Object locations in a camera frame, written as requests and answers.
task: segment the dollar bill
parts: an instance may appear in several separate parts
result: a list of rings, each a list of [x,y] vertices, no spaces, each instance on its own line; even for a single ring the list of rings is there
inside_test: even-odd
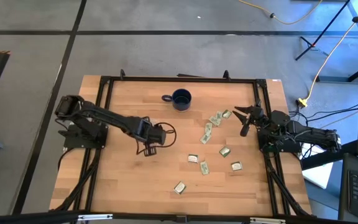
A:
[[[207,165],[206,161],[201,162],[200,166],[201,166],[201,172],[203,173],[203,175],[209,174],[209,169],[208,169],[208,165]]]
[[[189,154],[189,156],[187,157],[187,161],[188,161],[188,162],[198,163],[198,156],[197,156],[197,155],[193,155],[193,154]]]
[[[233,162],[233,163],[231,164],[231,169],[232,169],[233,171],[242,170],[242,164],[241,164],[241,162]]]
[[[179,182],[179,184],[176,185],[173,191],[175,191],[177,194],[182,194],[185,189],[186,185],[182,182]]]
[[[203,143],[203,144],[206,144],[209,139],[211,138],[211,135],[210,134],[204,134],[203,137],[200,139],[200,141]]]
[[[231,115],[231,112],[229,110],[225,110],[222,114],[222,117],[229,119],[230,115]]]
[[[226,146],[224,146],[220,151],[219,153],[223,156],[223,157],[226,157],[227,155],[229,155],[230,153],[230,149]]]
[[[216,120],[218,121],[218,123],[221,124],[221,121],[222,121],[222,112],[217,111],[215,118],[216,118]]]
[[[214,116],[210,117],[209,121],[215,124],[215,126],[219,126],[221,124]]]
[[[212,123],[206,123],[205,125],[205,134],[211,135],[212,133]]]

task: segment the gray floor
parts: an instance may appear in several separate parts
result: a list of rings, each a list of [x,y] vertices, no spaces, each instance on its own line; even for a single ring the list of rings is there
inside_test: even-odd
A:
[[[80,0],[14,2],[0,0],[0,29],[70,30],[80,5]],[[352,2],[358,11],[358,0]],[[281,19],[293,21],[316,3],[283,0],[260,4]],[[80,30],[322,30],[341,6],[342,3],[322,3],[301,23],[285,26],[235,0],[92,0],[86,5]],[[330,30],[345,31],[351,18],[345,9]],[[0,50],[12,51],[0,81],[0,141],[5,144],[0,150],[0,215],[10,211],[67,40],[67,36],[0,36]],[[339,37],[324,37],[318,47],[329,52],[338,40]],[[294,61],[305,48],[299,37],[79,36],[59,96],[77,94],[83,75],[118,75],[121,68],[128,76],[187,73],[205,77],[221,77],[227,69],[231,77],[281,79],[288,107],[294,110],[294,100],[307,95],[325,59],[319,52],[308,52]],[[321,74],[346,76],[357,70],[358,37],[349,37]],[[302,112],[312,115],[316,111],[339,110],[357,104],[357,100],[358,85],[318,83],[308,102],[310,106]],[[332,116],[312,125],[320,127],[340,117]],[[354,116],[329,128],[337,129],[346,143],[357,138],[357,125],[358,117]],[[24,206],[26,213],[48,209],[62,153],[63,138],[57,130],[59,127],[51,122]],[[312,208],[324,216],[322,208]]]

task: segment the yellow power cord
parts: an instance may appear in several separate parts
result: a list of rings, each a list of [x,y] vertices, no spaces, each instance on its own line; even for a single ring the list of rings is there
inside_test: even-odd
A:
[[[329,53],[329,55],[327,56],[326,60],[324,61],[323,65],[320,67],[320,69],[318,70],[316,76],[314,77],[313,83],[311,84],[310,87],[310,91],[309,91],[309,95],[308,97],[306,97],[305,99],[301,99],[299,98],[298,101],[301,103],[302,106],[307,107],[307,102],[308,99],[311,96],[311,91],[313,90],[314,84],[316,83],[317,77],[320,74],[321,70],[323,69],[323,67],[326,65],[328,59],[330,58],[330,56],[333,54],[333,52],[335,51],[335,49],[339,46],[339,44],[341,44],[341,42],[345,39],[346,35],[349,33],[349,31],[354,27],[356,23],[353,22],[353,24],[348,28],[348,30],[346,31],[346,33],[342,36],[342,38],[340,39],[340,41],[335,45],[335,47],[332,49],[332,51]]]
[[[299,22],[299,21],[301,21],[302,19],[306,18],[308,15],[310,15],[310,14],[317,8],[317,6],[320,5],[320,3],[321,3],[322,1],[323,1],[323,0],[320,0],[320,2],[319,2],[314,8],[312,8],[308,13],[306,13],[306,15],[304,15],[302,18],[298,19],[297,21],[295,21],[295,22],[284,22],[284,21],[281,21],[280,19],[277,19],[276,15],[275,15],[274,13],[269,12],[267,9],[264,9],[264,8],[262,8],[262,7],[260,7],[260,6],[254,5],[254,4],[251,4],[251,3],[249,3],[249,2],[245,2],[245,1],[243,1],[243,0],[239,0],[239,2],[242,2],[242,3],[247,4],[247,5],[249,5],[249,6],[252,6],[252,7],[255,7],[255,8],[257,8],[257,9],[261,9],[261,10],[265,11],[267,14],[270,15],[270,17],[273,17],[273,18],[276,19],[278,22],[281,22],[282,24],[285,24],[285,25],[296,24],[297,22]]]

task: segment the wooden tabletop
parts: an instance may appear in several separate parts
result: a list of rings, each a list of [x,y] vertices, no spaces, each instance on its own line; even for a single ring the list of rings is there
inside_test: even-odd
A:
[[[85,76],[80,95],[95,101],[100,76]],[[280,80],[267,80],[272,110],[288,112]],[[175,111],[161,100],[178,88],[192,95],[187,112]],[[157,155],[136,155],[135,141],[120,129],[110,127],[102,150],[91,210],[95,212],[156,213],[187,215],[272,215],[263,155],[258,150],[255,127],[240,137],[241,123],[232,115],[212,130],[207,144],[200,143],[205,124],[217,111],[234,106],[254,105],[251,84],[183,82],[114,82],[110,110],[132,116],[149,116],[153,123],[168,122],[178,134],[169,148],[157,149]],[[165,144],[173,139],[167,135]],[[219,150],[227,146],[231,153],[223,158]],[[206,161],[210,174],[202,175],[199,164],[189,163],[188,154]],[[75,149],[62,160],[50,208],[59,206],[78,181],[84,149]],[[305,181],[299,161],[281,153],[285,183],[303,209],[311,213]],[[243,169],[233,172],[231,163],[240,161]],[[178,195],[173,191],[179,181],[186,185]],[[275,188],[279,212],[280,191]],[[87,190],[81,199],[85,206]]]

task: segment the mug handle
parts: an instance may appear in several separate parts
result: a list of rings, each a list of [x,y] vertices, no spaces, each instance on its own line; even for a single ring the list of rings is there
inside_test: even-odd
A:
[[[163,95],[161,96],[161,99],[165,102],[172,102],[172,96],[170,95]]]

